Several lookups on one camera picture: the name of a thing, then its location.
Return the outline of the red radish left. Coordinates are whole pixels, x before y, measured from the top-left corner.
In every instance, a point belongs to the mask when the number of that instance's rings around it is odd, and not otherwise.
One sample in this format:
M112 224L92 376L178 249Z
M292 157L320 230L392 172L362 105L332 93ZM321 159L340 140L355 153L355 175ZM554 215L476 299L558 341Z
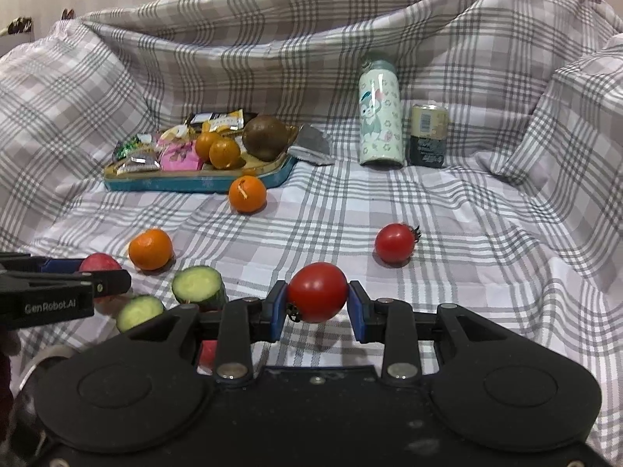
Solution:
M123 267L112 256L104 253L94 253L83 259L80 264L79 272L90 271L113 271L121 270ZM119 295L102 296L94 300L95 308L97 311L103 314L112 314L113 302L118 299Z

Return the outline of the pink radish right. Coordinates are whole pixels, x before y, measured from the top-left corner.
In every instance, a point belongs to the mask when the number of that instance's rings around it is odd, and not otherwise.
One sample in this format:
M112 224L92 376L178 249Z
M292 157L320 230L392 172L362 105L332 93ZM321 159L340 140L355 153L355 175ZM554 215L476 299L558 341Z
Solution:
M199 367L203 372L209 373L215 367L217 341L203 341L199 359Z

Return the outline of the orange in tray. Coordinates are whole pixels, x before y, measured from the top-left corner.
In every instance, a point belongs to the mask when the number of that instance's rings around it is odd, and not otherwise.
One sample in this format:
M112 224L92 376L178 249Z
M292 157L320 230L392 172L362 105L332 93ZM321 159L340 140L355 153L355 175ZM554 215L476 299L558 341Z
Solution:
M241 159L241 149L236 140L230 137L221 137L211 144L209 160L217 170L235 168Z
M201 132L194 143L196 156L201 162L210 162L209 153L211 147L221 139L218 132Z

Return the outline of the silver foil packet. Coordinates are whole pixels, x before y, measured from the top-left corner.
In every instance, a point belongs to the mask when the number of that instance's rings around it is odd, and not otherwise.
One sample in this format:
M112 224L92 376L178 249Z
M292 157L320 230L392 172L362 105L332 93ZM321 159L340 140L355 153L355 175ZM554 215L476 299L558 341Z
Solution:
M331 146L324 134L312 125L301 125L287 154L311 165L332 165Z

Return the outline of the green drink can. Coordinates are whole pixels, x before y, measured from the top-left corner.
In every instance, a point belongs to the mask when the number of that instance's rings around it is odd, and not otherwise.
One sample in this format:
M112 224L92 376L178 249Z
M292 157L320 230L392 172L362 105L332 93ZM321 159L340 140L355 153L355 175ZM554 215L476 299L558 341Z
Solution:
M411 107L409 163L440 169L445 164L449 114L434 102Z

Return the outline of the brown round fruit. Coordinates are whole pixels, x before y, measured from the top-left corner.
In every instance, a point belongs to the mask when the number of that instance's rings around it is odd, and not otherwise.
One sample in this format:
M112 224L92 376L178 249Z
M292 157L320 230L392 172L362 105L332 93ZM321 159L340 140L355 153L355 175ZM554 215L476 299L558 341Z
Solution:
M288 126L268 115L259 115L249 120L242 134L247 153L263 162L275 160L287 148L288 140Z

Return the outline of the green snack packet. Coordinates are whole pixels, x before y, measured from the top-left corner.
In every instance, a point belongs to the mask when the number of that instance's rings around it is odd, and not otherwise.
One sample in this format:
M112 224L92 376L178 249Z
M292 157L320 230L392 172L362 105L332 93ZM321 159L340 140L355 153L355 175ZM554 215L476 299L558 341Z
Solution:
M117 175L160 170L159 147L151 134L136 134L119 141L113 152Z

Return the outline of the stainless steel tray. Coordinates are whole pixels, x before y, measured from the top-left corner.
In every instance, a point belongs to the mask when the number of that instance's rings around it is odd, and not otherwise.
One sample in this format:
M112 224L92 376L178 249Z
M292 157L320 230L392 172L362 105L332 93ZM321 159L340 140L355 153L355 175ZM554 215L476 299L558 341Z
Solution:
M66 360L77 353L77 350L64 345L53 345L40 350L32 358L26 358L20 351L17 355L10 356L11 362L11 383L9 389L14 397L25 387L26 383L33 377L33 374L42 369L45 364L52 362L58 363Z

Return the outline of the orange in tray left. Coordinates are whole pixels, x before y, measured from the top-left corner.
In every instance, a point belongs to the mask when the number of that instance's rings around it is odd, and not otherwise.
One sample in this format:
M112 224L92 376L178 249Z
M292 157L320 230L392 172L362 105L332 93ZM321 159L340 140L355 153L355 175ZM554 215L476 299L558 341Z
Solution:
M196 156L201 162L210 162L209 153L211 147L221 139L218 132L201 132L194 143Z

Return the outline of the yellow black snack packet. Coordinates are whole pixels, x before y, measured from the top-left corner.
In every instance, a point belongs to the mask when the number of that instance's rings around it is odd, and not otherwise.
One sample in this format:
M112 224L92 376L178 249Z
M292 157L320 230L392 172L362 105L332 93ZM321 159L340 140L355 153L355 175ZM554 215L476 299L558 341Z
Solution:
M244 112L236 110L229 113L199 113L189 115L185 125L201 132L227 132L243 129L245 125Z

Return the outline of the blue snack tray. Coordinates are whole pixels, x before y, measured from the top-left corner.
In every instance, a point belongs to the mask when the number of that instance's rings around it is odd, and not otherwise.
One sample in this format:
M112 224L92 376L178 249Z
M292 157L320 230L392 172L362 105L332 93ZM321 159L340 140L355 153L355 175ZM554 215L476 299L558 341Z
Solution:
M280 155L274 162L259 162L246 153L239 169L196 172L139 172L117 175L113 165L104 170L104 185L117 192L227 193L240 176L258 177L267 189L280 187L295 168L297 159Z

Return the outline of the pink snack packet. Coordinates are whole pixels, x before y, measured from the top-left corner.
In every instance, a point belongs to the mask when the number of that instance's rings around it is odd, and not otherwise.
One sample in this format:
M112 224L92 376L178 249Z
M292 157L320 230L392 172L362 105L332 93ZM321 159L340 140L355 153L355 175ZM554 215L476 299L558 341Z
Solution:
M168 144L159 155L159 163L164 172L196 172L203 166L193 141Z

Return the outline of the cucumber piece back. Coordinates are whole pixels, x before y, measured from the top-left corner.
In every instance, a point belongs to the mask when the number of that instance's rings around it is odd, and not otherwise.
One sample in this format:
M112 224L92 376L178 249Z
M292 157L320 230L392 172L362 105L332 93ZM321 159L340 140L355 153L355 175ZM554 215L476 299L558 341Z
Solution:
M209 266L176 272L171 290L179 304L196 305L202 312L222 310L228 302L221 274Z

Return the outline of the red tomato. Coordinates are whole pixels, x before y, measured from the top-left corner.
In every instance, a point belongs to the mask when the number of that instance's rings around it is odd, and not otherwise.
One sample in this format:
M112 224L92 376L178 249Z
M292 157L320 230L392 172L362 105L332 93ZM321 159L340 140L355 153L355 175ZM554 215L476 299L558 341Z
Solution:
M420 236L419 226L409 226L405 223L390 223L384 226L376 236L376 254L383 263L388 263L389 265L405 263L414 253Z
M291 278L286 294L286 314L291 321L324 323L347 302L347 278L332 263L311 263Z

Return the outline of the small orange near radish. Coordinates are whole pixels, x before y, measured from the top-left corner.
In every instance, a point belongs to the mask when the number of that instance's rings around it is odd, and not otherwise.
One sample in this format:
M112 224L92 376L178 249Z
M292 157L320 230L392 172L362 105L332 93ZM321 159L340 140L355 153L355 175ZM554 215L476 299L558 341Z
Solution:
M173 245L162 229L149 229L130 241L128 254L133 265L141 271L162 269L173 257Z

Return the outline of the grey plaid cloth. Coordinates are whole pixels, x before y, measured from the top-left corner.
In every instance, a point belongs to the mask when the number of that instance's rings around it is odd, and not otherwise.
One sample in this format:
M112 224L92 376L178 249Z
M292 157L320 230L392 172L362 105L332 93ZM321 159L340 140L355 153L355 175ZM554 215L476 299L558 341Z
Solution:
M405 164L361 165L363 57L393 62ZM445 164L411 165L411 107L449 114ZM309 123L258 214L213 194L121 193L119 140L203 111ZM377 256L419 226L405 263ZM56 24L1 61L1 247L128 257L159 228L175 266L237 298L328 262L372 296L461 306L576 360L601 385L590 441L622 461L622 21L589 0L156 0Z

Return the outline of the orange before blue tray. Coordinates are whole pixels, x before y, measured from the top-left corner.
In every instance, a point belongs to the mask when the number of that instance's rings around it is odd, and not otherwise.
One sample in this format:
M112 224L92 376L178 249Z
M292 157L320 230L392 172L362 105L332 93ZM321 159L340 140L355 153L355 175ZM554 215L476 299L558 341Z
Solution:
M262 180L255 176L241 176L229 188L231 208L244 214L260 211L266 204L267 190Z

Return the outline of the orange in tray right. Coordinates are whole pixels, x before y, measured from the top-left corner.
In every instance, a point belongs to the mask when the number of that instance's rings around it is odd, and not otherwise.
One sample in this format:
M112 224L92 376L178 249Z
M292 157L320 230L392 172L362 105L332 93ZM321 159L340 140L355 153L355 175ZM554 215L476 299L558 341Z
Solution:
M221 137L211 144L209 160L217 170L235 168L241 159L241 149L236 140L230 137Z

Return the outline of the cucumber piece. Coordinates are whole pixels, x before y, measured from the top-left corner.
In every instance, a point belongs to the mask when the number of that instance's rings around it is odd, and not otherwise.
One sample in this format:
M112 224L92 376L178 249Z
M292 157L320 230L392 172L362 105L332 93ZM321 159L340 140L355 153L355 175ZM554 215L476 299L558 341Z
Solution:
M152 320L166 311L164 304L152 295L140 295L129 300L116 316L116 328L125 333Z
M209 266L176 272L171 290L179 304L196 305L202 312L222 310L228 302L221 274Z

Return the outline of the cucumber piece front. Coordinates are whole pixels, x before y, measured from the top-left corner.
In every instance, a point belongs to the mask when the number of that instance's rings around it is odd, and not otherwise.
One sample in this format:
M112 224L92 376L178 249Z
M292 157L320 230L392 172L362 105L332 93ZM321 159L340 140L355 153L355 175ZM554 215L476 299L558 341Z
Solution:
M116 316L116 328L125 333L152 320L166 311L164 304L152 295L140 295L129 300Z

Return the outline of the white cartoon bottle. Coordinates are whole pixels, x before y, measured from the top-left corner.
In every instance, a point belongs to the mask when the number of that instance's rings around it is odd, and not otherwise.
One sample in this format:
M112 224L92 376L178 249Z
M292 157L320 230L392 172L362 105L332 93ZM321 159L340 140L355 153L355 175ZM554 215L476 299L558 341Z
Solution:
M402 103L396 68L378 53L363 57L358 80L361 165L405 164Z

